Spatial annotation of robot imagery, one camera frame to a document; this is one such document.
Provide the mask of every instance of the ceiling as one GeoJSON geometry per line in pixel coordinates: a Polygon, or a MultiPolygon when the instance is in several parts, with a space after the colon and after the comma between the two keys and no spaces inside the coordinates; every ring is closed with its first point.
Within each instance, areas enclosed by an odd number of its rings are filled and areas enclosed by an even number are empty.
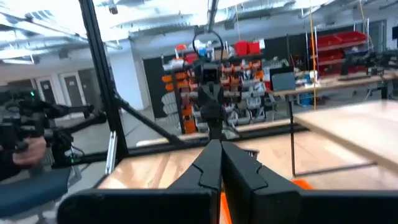
{"type": "MultiPolygon", "coordinates": [[[[119,40],[168,34],[194,27],[233,29],[236,20],[295,14],[304,19],[326,7],[357,0],[93,0],[102,40],[119,49],[119,40]]],[[[367,0],[384,5],[395,0],[367,0]]],[[[0,60],[87,47],[78,0],[0,1],[0,60]]]]}

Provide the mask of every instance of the blue chair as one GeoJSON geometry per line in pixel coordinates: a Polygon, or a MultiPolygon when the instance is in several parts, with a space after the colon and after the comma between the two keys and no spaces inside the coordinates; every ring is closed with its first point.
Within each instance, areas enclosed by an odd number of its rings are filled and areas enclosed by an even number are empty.
{"type": "Polygon", "coordinates": [[[49,202],[68,192],[71,168],[51,170],[41,175],[0,184],[0,218],[13,217],[49,202]]]}

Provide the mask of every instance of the metal table leg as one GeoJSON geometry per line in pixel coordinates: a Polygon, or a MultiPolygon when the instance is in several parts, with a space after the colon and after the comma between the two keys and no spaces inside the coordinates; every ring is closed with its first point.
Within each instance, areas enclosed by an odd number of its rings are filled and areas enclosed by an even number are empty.
{"type": "Polygon", "coordinates": [[[292,102],[287,98],[287,107],[289,110],[290,116],[290,150],[292,155],[292,174],[293,177],[296,176],[296,168],[295,168],[295,159],[294,159],[294,130],[293,130],[293,109],[292,109],[292,102]]]}

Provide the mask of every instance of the red shelf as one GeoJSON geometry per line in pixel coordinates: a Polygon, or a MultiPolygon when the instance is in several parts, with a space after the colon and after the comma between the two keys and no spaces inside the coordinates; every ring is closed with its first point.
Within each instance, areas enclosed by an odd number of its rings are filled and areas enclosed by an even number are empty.
{"type": "Polygon", "coordinates": [[[344,59],[329,60],[329,61],[319,62],[319,66],[333,65],[333,64],[337,64],[337,63],[343,63],[343,62],[344,62],[344,59]]]}
{"type": "Polygon", "coordinates": [[[324,52],[324,51],[327,51],[327,50],[343,49],[343,48],[346,48],[346,47],[355,47],[355,46],[363,45],[363,44],[366,44],[366,40],[365,41],[359,41],[359,42],[347,43],[347,44],[333,45],[333,46],[329,46],[329,47],[319,47],[318,48],[318,52],[324,52]]]}

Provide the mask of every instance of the light wood tabletop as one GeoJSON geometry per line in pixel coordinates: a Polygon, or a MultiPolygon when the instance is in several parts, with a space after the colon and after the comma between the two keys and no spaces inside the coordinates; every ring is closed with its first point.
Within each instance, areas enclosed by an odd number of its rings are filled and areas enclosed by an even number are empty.
{"type": "Polygon", "coordinates": [[[377,100],[300,113],[294,121],[398,173],[398,102],[377,100]]]}
{"type": "MultiPolygon", "coordinates": [[[[350,77],[363,77],[366,76],[364,72],[358,72],[355,74],[350,74],[350,77]]],[[[351,80],[351,81],[339,81],[339,77],[341,76],[335,76],[335,77],[330,77],[330,78],[323,78],[319,80],[319,86],[317,87],[298,87],[295,90],[285,90],[285,91],[268,91],[269,94],[272,94],[274,96],[282,96],[282,95],[296,95],[300,93],[310,93],[313,92],[314,89],[316,91],[326,91],[326,90],[333,90],[333,89],[339,89],[339,88],[349,88],[349,87],[355,87],[355,86],[363,86],[363,85],[368,85],[372,83],[377,83],[381,82],[382,78],[379,76],[373,76],[369,78],[363,78],[363,79],[358,79],[358,80],[351,80]]],[[[398,79],[398,71],[397,70],[386,70],[384,72],[384,79],[385,80],[395,80],[398,79]]]]}
{"type": "MultiPolygon", "coordinates": [[[[236,143],[243,149],[259,151],[258,161],[281,176],[291,179],[290,136],[281,135],[236,143]]],[[[338,166],[362,164],[367,159],[353,154],[342,146],[318,134],[295,134],[296,170],[313,171],[338,166]]],[[[175,151],[149,156],[127,158],[120,162],[98,188],[101,189],[158,189],[167,188],[179,178],[201,153],[203,148],[175,151]]],[[[316,189],[396,189],[398,178],[388,170],[369,167],[307,177],[316,189]]]]}

